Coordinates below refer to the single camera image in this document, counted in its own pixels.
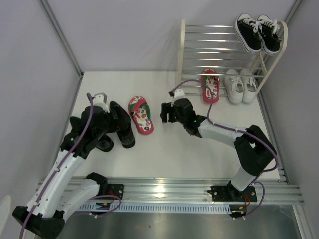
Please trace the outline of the red green flip-flop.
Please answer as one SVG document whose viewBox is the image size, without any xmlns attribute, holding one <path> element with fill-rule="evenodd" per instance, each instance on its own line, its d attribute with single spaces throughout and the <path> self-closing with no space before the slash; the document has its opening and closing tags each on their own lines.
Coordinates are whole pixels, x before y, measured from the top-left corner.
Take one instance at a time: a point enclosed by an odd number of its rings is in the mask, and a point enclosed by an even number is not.
<svg viewBox="0 0 319 239">
<path fill-rule="evenodd" d="M 211 104 L 219 101 L 220 79 L 217 72 L 205 69 L 200 77 L 204 102 Z"/>
<path fill-rule="evenodd" d="M 132 97 L 128 103 L 128 111 L 139 134 L 150 135 L 154 131 L 150 107 L 144 97 Z"/>
</svg>

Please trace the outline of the white sneaker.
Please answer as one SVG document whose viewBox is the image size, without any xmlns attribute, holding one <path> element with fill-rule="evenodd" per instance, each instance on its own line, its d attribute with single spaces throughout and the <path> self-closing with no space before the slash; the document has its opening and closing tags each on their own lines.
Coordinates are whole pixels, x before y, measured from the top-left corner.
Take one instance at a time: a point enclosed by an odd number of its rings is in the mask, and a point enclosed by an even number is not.
<svg viewBox="0 0 319 239">
<path fill-rule="evenodd" d="M 243 99 L 244 86 L 239 74 L 235 69 L 229 69 L 226 72 L 223 84 L 226 88 L 229 101 L 233 104 L 241 103 Z"/>
<path fill-rule="evenodd" d="M 243 102 L 251 103 L 253 102 L 256 92 L 257 86 L 255 78 L 253 77 L 252 72 L 249 69 L 242 69 L 240 71 L 241 80 L 244 85 L 244 92 L 243 92 Z"/>
</svg>

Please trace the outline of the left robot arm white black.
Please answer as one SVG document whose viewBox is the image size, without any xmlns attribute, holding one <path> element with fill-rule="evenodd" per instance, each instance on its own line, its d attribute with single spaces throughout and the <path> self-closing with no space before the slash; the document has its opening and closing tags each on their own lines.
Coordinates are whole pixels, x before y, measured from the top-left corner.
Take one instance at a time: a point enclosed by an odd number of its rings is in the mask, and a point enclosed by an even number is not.
<svg viewBox="0 0 319 239">
<path fill-rule="evenodd" d="M 68 197 L 62 194 L 77 169 L 93 149 L 109 152 L 114 143 L 108 137 L 116 133 L 122 147 L 131 148 L 135 139 L 129 114 L 117 102 L 109 107 L 88 106 L 81 117 L 70 117 L 71 131 L 64 137 L 57 159 L 41 187 L 26 206 L 17 206 L 12 215 L 22 225 L 43 239 L 59 236 L 68 218 L 90 199 L 121 201 L 123 186 L 92 172 Z"/>
</svg>

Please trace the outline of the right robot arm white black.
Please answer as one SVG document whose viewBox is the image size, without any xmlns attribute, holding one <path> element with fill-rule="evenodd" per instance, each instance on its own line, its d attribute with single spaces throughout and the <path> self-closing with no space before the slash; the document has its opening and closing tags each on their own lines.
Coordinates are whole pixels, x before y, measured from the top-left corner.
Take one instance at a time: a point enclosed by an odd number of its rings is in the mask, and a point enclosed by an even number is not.
<svg viewBox="0 0 319 239">
<path fill-rule="evenodd" d="M 218 194 L 215 187 L 211 188 L 214 201 L 242 201 L 253 189 L 251 183 L 268 171 L 271 161 L 278 160 L 276 150 L 258 126 L 235 129 L 213 122 L 208 116 L 198 115 L 187 98 L 162 103 L 160 117 L 163 123 L 180 123 L 189 135 L 212 139 L 235 149 L 240 168 Z"/>
</svg>

